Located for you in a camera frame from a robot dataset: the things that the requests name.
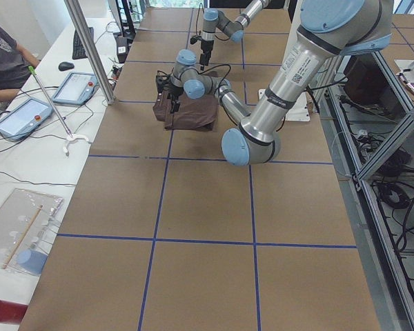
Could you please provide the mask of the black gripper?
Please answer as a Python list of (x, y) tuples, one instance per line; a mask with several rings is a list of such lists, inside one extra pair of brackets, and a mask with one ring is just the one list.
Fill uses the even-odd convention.
[(171, 113), (176, 113), (179, 111), (179, 98), (184, 93), (184, 88), (176, 86), (171, 81), (168, 81), (165, 87), (165, 90), (168, 93), (167, 99), (171, 100)]
[(214, 46), (214, 34), (212, 33), (201, 33), (196, 34), (190, 38), (190, 44), (194, 45), (198, 41), (201, 42), (201, 55), (199, 58), (200, 70), (204, 70), (205, 66), (209, 65), (211, 54)]

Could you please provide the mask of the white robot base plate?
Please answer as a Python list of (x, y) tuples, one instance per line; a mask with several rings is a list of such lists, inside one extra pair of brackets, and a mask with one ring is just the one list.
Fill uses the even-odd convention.
[(283, 108), (282, 105), (276, 104), (276, 100), (270, 99), (274, 94), (269, 90), (259, 89), (259, 101), (252, 111), (252, 115), (257, 120), (265, 120), (272, 126), (281, 123), (283, 119), (287, 121), (310, 121), (306, 96), (301, 93), (295, 104), (290, 108)]

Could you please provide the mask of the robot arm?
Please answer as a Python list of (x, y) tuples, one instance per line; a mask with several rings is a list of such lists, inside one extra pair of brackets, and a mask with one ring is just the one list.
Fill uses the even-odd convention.
[(195, 35), (190, 38), (191, 45), (198, 41), (201, 42), (201, 54), (199, 57), (201, 69), (203, 70), (206, 66), (209, 66), (217, 30), (223, 32), (227, 36), (227, 40), (231, 39), (235, 43), (239, 43), (243, 39), (245, 28), (269, 4), (270, 0), (251, 1), (234, 21), (231, 21), (221, 10), (214, 8), (204, 9), (202, 29), (196, 31)]
[(179, 51), (166, 78), (156, 78), (157, 89), (167, 91), (174, 112), (182, 94), (190, 99), (215, 96), (237, 124), (222, 137), (225, 159), (235, 166), (266, 163), (280, 151), (276, 129), (324, 62), (384, 49), (391, 40), (392, 16), (392, 1), (303, 1), (297, 42), (253, 110), (238, 99), (228, 80), (199, 73), (195, 53), (187, 49)]

